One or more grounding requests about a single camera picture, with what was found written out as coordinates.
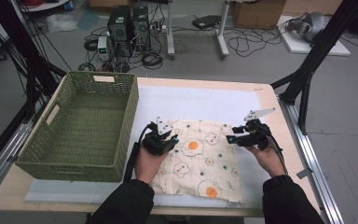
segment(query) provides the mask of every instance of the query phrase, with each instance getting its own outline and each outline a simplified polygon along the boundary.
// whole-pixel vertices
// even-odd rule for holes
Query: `desk leg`
[[[167,33],[167,48],[168,57],[170,59],[175,58],[175,47],[173,45],[173,33],[172,33],[172,0],[168,1],[168,33]]]
[[[228,14],[228,8],[229,8],[229,1],[225,1],[223,4],[220,29],[216,30],[217,41],[219,42],[220,49],[222,50],[222,59],[226,58],[229,55],[226,41],[225,38],[223,37],[223,32],[225,31],[225,25],[226,25],[226,18]]]

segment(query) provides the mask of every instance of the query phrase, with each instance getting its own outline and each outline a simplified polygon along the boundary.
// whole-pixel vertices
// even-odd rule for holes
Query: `orange fruit print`
[[[197,147],[199,147],[199,144],[197,142],[190,142],[188,144],[188,148],[191,150],[195,150],[195,149],[197,149]]]
[[[208,187],[206,189],[206,195],[208,198],[217,198],[217,190],[215,188]]]

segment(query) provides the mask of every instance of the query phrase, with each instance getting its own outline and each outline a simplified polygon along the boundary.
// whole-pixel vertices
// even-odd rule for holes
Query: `black sleeve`
[[[263,184],[263,212],[266,224],[324,223],[308,201],[304,190],[288,175],[272,177]]]
[[[153,208],[154,191],[145,182],[121,184],[101,204],[86,224],[145,223]]]

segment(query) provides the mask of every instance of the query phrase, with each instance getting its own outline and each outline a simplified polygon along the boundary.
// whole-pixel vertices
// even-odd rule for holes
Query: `basket handle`
[[[115,82],[114,77],[92,76],[96,82]]]
[[[81,171],[56,171],[57,174],[61,175],[84,175],[84,172]]]
[[[46,118],[47,125],[50,125],[50,123],[57,116],[59,110],[60,110],[60,107],[58,105],[55,105],[54,108],[50,111],[50,114],[48,115],[48,117]]]
[[[56,167],[55,172],[61,175],[85,175],[86,172],[82,171],[83,167]]]

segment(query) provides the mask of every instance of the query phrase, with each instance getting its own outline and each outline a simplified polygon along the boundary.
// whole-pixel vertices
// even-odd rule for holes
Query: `human hand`
[[[144,181],[146,184],[150,184],[167,155],[168,152],[161,156],[154,156],[150,154],[144,146],[141,146],[135,163],[136,178]]]
[[[255,155],[260,166],[267,171],[269,176],[285,175],[282,162],[275,147],[269,142],[266,149],[261,150],[256,147],[245,147]]]

